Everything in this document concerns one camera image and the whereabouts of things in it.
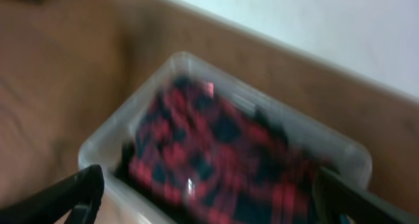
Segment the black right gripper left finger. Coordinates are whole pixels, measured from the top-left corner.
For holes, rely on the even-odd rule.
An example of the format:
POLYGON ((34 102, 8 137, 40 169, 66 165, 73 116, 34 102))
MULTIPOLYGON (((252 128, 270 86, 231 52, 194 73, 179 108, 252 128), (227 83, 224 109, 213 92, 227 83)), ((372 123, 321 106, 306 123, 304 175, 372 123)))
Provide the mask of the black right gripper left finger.
POLYGON ((2 223, 93 224, 104 194, 101 166, 91 165, 72 176, 1 210, 2 223))

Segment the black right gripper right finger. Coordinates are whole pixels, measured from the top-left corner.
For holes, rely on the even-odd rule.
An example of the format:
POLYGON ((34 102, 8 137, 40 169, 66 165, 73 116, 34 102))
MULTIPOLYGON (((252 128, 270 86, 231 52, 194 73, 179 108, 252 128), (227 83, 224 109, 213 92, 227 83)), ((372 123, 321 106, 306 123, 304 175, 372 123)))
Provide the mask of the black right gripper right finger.
POLYGON ((316 174, 312 194, 320 223, 340 223, 342 216, 348 216, 355 223, 418 222, 415 215, 393 206, 325 167, 316 174))

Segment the red black plaid shirt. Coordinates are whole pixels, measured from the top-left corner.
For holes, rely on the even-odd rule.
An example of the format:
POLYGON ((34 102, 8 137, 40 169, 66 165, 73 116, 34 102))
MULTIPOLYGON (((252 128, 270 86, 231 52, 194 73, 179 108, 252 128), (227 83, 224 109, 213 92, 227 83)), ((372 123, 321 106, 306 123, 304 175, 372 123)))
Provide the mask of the red black plaid shirt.
POLYGON ((289 147, 262 113, 247 115, 207 84, 178 77, 136 130, 128 172, 207 223, 316 223, 319 163, 289 147))

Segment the dark pants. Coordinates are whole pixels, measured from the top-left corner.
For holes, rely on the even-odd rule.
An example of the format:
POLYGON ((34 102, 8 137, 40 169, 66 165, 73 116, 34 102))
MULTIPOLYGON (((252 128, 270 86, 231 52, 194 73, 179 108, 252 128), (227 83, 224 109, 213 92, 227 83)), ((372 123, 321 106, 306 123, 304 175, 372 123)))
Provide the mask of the dark pants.
POLYGON ((136 196, 145 199, 148 203, 152 204, 152 207, 155 207, 160 213, 169 217, 171 221, 174 221, 178 224, 197 224, 199 221, 194 218, 183 206, 175 206, 170 204, 168 201, 165 201, 163 198, 152 194, 151 190, 146 188, 146 186, 137 183, 129 175, 129 165, 131 159, 135 155, 134 143, 125 142, 122 144, 121 160, 117 166, 114 176, 121 180, 123 183, 127 184, 132 188, 136 196))

